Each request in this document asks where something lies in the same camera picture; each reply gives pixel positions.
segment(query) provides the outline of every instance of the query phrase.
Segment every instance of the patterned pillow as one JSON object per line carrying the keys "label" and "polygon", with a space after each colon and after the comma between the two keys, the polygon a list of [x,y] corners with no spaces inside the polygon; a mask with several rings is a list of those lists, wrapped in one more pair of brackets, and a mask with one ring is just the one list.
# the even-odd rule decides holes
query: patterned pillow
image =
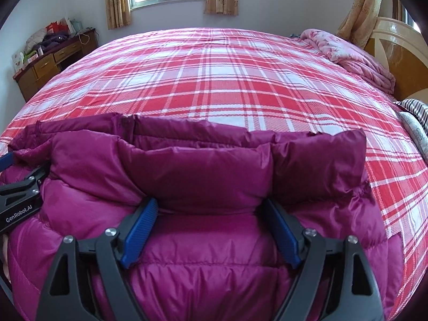
{"label": "patterned pillow", "polygon": [[417,99],[404,99],[396,102],[397,105],[413,114],[422,125],[425,134],[428,135],[428,106]]}
{"label": "patterned pillow", "polygon": [[422,158],[428,163],[428,136],[418,120],[408,112],[399,113],[405,130],[409,133]]}

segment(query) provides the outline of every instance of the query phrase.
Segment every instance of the plaid bedspread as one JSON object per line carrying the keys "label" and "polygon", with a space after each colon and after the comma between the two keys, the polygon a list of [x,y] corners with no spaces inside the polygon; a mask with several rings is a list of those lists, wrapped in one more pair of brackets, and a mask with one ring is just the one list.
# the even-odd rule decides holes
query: plaid bedspread
{"label": "plaid bedspread", "polygon": [[104,112],[207,119],[249,130],[336,134],[363,129],[374,195],[389,236],[404,241],[404,283],[391,318],[428,266],[428,168],[392,98],[300,39],[231,29],[134,35],[54,77],[10,123],[7,144],[37,120]]}

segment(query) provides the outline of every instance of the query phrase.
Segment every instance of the blue textured pad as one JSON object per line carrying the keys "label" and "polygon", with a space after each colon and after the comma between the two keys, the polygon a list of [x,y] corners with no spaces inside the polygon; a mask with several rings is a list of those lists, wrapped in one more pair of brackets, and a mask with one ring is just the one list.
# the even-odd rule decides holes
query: blue textured pad
{"label": "blue textured pad", "polygon": [[0,172],[6,170],[13,164],[13,152],[5,154],[0,158]]}
{"label": "blue textured pad", "polygon": [[299,246],[292,231],[271,201],[265,205],[264,212],[265,221],[273,239],[275,239],[279,252],[286,263],[297,269],[302,260],[299,257]]}
{"label": "blue textured pad", "polygon": [[140,257],[157,217],[158,202],[152,198],[125,239],[123,256],[120,260],[122,267],[125,269],[128,269]]}

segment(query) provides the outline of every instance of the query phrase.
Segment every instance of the window sill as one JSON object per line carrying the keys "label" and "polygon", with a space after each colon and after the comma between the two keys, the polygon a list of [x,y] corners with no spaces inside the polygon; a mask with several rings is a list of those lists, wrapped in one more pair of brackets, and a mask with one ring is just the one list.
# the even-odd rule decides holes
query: window sill
{"label": "window sill", "polygon": [[135,6],[131,7],[131,11],[137,10],[139,8],[153,6],[153,5],[163,5],[171,2],[185,2],[185,1],[202,1],[202,0],[147,0],[138,2]]}

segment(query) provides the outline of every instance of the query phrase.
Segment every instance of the purple puffer jacket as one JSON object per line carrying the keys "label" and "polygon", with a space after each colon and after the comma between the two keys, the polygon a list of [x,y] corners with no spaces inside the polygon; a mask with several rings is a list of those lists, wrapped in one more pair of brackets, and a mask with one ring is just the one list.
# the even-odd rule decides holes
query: purple puffer jacket
{"label": "purple puffer jacket", "polygon": [[[41,187],[42,210],[10,234],[16,307],[35,319],[65,235],[98,237],[153,196],[160,216],[128,272],[149,319],[269,321],[295,276],[254,213],[271,195],[305,227],[360,239],[388,316],[402,282],[402,240],[386,236],[364,169],[365,145],[363,131],[249,133],[120,114],[29,126],[10,145],[20,164],[2,182],[21,180],[47,159],[52,166]],[[111,320],[99,276],[93,283]],[[309,320],[318,316],[319,297]]]}

